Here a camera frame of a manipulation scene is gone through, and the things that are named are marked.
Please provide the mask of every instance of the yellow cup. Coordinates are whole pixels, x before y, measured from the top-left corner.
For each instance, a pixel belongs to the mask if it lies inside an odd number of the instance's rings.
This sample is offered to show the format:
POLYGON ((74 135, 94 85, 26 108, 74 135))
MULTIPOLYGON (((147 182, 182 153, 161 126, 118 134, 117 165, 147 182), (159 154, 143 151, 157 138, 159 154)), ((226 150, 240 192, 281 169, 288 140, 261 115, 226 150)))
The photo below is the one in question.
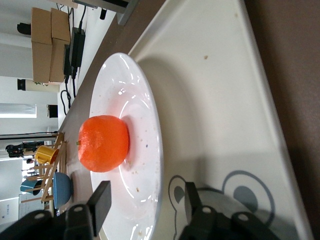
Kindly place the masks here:
POLYGON ((58 152, 58 149, 42 145, 37 149, 34 158, 40 164, 52 164, 56 160, 58 152))

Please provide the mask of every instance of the bowl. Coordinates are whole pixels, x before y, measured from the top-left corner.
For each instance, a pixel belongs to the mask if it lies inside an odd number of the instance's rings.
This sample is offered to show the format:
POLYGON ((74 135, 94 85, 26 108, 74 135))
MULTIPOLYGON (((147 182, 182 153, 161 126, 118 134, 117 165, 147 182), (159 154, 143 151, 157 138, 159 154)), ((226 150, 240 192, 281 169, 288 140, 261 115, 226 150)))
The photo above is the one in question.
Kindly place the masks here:
POLYGON ((72 182, 68 175, 62 172, 53 174, 53 203, 54 208, 58 209, 65 205, 72 194, 72 182))

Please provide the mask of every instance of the brown table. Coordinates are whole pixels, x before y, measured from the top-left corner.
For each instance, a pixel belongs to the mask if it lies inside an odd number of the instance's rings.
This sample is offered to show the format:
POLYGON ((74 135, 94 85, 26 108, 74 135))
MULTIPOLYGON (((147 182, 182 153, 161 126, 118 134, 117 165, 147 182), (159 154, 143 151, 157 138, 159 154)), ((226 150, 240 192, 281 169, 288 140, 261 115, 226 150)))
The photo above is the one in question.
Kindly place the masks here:
MULTIPOLYGON (((113 20, 60 128, 67 141, 67 173, 76 186, 72 201, 86 201, 92 194, 90 172, 79 164, 76 142, 89 117, 100 67, 113 53, 131 50, 163 3, 141 0, 125 26, 113 20)), ((312 231, 320 239, 320 1, 245 3, 312 231)))

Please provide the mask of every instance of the orange fruit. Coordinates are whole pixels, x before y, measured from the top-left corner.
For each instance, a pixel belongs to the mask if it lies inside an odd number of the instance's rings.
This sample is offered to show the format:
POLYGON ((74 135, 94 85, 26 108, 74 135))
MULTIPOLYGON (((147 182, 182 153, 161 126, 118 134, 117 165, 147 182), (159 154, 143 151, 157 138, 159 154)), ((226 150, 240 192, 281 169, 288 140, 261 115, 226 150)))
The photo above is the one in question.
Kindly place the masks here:
POLYGON ((78 157, 88 170, 107 172, 119 166, 129 150, 126 124, 110 115, 87 119, 79 130, 78 157))

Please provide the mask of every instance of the speckled plate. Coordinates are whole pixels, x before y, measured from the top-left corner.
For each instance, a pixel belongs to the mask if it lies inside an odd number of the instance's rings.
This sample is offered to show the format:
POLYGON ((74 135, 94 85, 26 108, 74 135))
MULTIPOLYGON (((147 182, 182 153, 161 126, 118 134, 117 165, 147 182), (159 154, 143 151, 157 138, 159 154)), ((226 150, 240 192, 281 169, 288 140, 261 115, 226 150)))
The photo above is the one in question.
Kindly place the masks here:
POLYGON ((99 115, 122 119, 130 135, 129 153, 118 168, 91 172, 93 190, 101 181, 111 181, 112 205, 102 228, 109 240, 148 240, 160 208, 162 138, 148 81, 136 62, 124 53, 110 56, 100 69, 90 117, 99 115))

